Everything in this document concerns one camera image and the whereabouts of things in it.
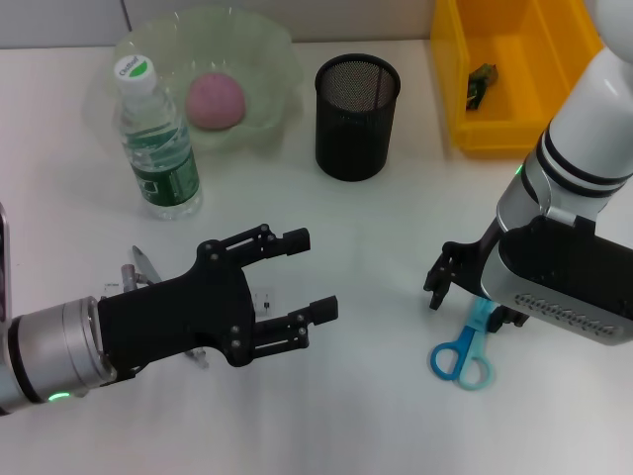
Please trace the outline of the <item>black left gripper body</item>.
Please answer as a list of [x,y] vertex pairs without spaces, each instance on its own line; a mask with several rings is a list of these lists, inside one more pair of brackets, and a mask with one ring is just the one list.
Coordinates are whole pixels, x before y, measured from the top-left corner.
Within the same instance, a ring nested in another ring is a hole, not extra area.
[[183,275],[98,303],[108,361],[132,370],[196,347],[221,352],[233,367],[254,359],[254,310],[241,266],[219,240],[197,248]]

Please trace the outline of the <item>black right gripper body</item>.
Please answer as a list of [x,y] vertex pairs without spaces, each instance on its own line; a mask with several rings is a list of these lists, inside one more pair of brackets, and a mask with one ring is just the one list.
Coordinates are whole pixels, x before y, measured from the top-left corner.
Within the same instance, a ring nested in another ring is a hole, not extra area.
[[472,243],[460,243],[457,252],[457,285],[473,295],[484,297],[481,279],[486,262],[499,240],[499,225],[490,225]]

